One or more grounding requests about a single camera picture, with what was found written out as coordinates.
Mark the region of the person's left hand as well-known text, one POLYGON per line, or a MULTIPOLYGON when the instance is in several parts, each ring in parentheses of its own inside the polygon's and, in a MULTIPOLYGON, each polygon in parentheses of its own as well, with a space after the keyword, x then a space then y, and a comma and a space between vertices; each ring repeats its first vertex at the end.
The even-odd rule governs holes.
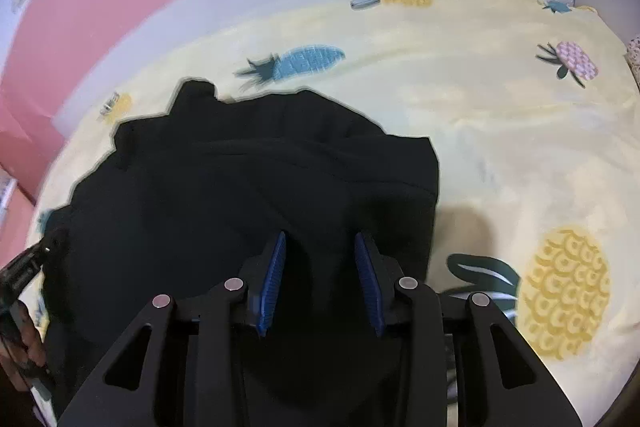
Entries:
POLYGON ((15 343, 8 343, 7 348, 1 346, 1 367, 13 387, 19 392, 26 392, 29 391, 29 384, 27 384, 27 379, 20 375, 18 368, 28 362, 34 362, 39 367, 45 366, 47 363, 46 350, 44 350, 41 336, 24 303, 17 301, 14 309, 20 318, 21 325, 18 326, 18 329, 24 347, 15 343))

